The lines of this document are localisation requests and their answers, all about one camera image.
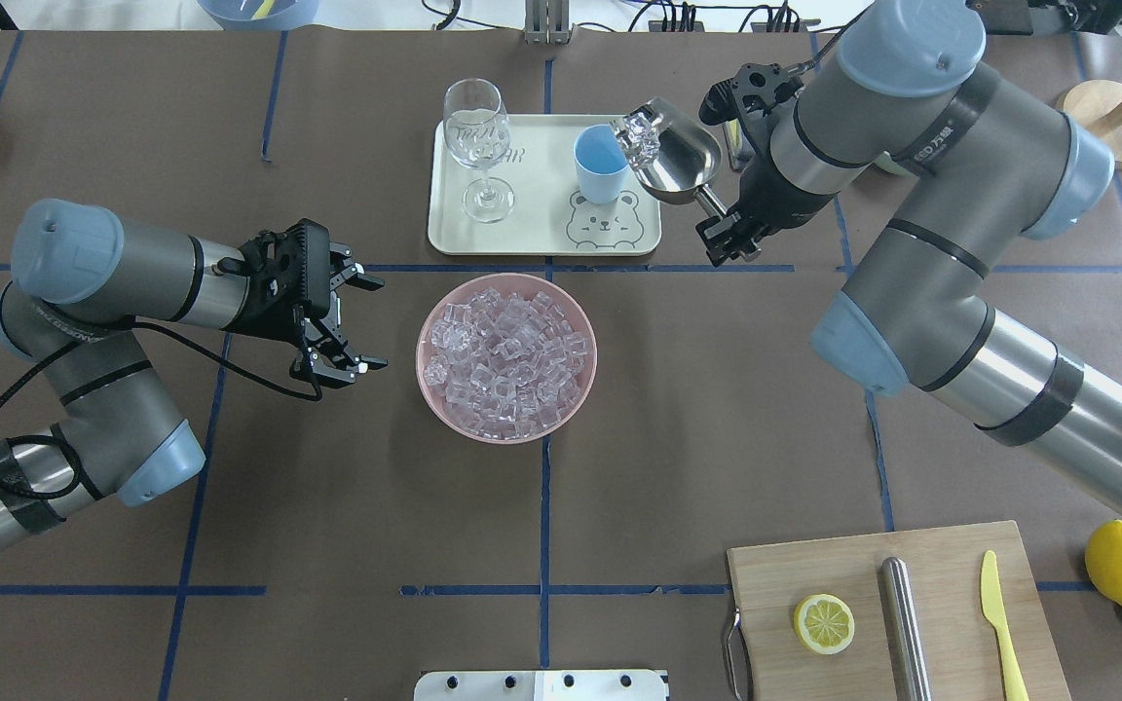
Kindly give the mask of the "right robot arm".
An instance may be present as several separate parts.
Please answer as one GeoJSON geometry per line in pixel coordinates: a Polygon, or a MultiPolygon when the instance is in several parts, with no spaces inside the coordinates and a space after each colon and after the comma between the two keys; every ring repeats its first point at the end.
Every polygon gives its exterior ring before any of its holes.
{"type": "Polygon", "coordinates": [[[729,212],[697,227],[712,265],[804,225],[880,155],[916,176],[810,342],[879,395],[920,387],[1024,445],[1122,514],[1122,386],[980,297],[1017,239],[1074,225],[1109,187],[1109,147],[983,62],[962,1],[876,1],[804,86],[778,65],[714,84],[703,124],[754,150],[729,212]]]}

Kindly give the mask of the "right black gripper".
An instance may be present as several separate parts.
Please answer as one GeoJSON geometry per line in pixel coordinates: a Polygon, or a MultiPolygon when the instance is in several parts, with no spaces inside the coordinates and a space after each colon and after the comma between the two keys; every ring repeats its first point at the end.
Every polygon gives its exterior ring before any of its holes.
{"type": "Polygon", "coordinates": [[[733,216],[708,216],[695,225],[712,267],[729,259],[752,262],[761,256],[760,240],[784,228],[804,225],[829,203],[828,195],[811,194],[783,174],[770,153],[771,138],[794,124],[795,92],[803,81],[780,65],[743,65],[733,77],[709,87],[699,105],[707,126],[739,124],[754,156],[742,172],[739,197],[733,216]]]}

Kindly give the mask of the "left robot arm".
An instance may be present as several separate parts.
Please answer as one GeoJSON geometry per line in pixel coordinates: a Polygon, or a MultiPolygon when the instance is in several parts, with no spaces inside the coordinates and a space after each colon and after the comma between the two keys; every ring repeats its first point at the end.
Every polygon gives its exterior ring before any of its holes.
{"type": "Polygon", "coordinates": [[[0,395],[0,553],[100,498],[139,506],[204,469],[138,331],[175,339],[180,323],[289,345],[304,402],[386,367],[349,345],[338,296],[383,282],[312,219],[234,247],[43,199],[10,271],[0,343],[28,369],[0,395]]]}

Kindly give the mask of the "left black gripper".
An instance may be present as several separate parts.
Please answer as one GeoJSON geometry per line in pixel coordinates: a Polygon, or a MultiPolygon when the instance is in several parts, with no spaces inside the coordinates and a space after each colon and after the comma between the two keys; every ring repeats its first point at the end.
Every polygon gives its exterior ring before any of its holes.
{"type": "Polygon", "coordinates": [[[246,283],[243,303],[226,325],[241,336],[306,345],[295,356],[289,377],[320,387],[348,387],[357,378],[388,367],[381,356],[366,356],[340,336],[335,290],[352,285],[379,290],[386,285],[365,271],[346,245],[331,245],[328,228],[300,219],[283,232],[266,231],[224,259],[224,275],[246,283]]]}

